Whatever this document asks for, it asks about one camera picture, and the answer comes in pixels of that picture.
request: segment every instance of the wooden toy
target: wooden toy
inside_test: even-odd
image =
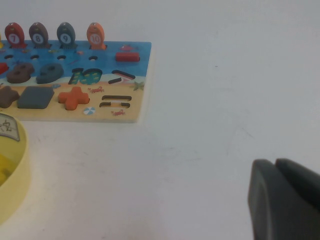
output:
[[[27,46],[27,44],[25,44],[24,31],[18,23],[9,23],[9,25],[6,26],[4,33],[7,41],[11,44],[12,48],[24,49]]]
[[[104,41],[99,23],[89,25],[88,41],[76,41],[67,22],[58,27],[58,40],[48,40],[40,22],[29,34],[31,40],[24,41],[17,23],[5,28],[8,41],[0,49],[2,112],[23,120],[138,120],[148,82],[150,42]]]
[[[75,44],[76,33],[74,28],[68,22],[63,22],[60,24],[56,30],[56,35],[61,43],[62,49],[75,49],[77,45]]]
[[[29,28],[29,35],[34,43],[35,48],[39,49],[49,49],[50,44],[48,43],[49,40],[49,35],[46,27],[40,23],[40,22],[35,22],[34,24],[31,25]]]

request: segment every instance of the printed number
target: printed number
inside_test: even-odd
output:
[[[91,35],[90,40],[91,40],[91,42],[93,44],[101,43],[100,36],[98,34],[95,34],[95,33]]]
[[[36,33],[36,34],[34,34],[34,35],[32,36],[32,40],[33,40],[34,42],[36,42],[37,44],[42,44],[42,43],[44,42],[44,38],[43,38],[40,34],[38,34],[38,33]]]
[[[60,40],[61,40],[61,42],[63,42],[64,44],[69,44],[69,43],[71,43],[71,37],[70,37],[68,34],[66,34],[66,33],[61,34]]]
[[[19,39],[18,35],[17,35],[17,34],[14,34],[14,33],[11,33],[11,34],[9,35],[9,39],[10,39],[10,42],[11,42],[12,44],[18,44],[18,43],[20,42],[20,39]]]

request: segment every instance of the brown number peg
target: brown number peg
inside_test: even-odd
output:
[[[29,35],[36,49],[50,48],[48,31],[41,22],[35,22],[31,25]]]
[[[21,63],[16,65],[12,71],[6,75],[6,80],[11,84],[21,84],[31,78],[31,74],[35,72],[31,63]]]

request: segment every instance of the red number peg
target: red number peg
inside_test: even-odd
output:
[[[18,23],[11,22],[4,30],[5,37],[14,49],[24,49],[27,44],[25,44],[25,34],[21,26]]]

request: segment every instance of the number peg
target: number peg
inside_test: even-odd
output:
[[[4,34],[13,49],[24,49],[27,46],[24,31],[18,23],[10,22],[5,27]]]
[[[35,45],[35,49],[49,49],[49,35],[46,27],[41,22],[35,22],[29,28],[31,41]]]
[[[75,49],[77,47],[75,44],[76,33],[70,23],[61,23],[56,30],[56,35],[61,43],[61,49]]]
[[[104,43],[105,31],[99,23],[91,23],[88,27],[88,30],[86,31],[86,36],[88,38],[89,43],[91,44],[90,49],[106,50],[107,47]]]
[[[1,42],[1,34],[0,34],[0,49],[4,47],[4,44]]]

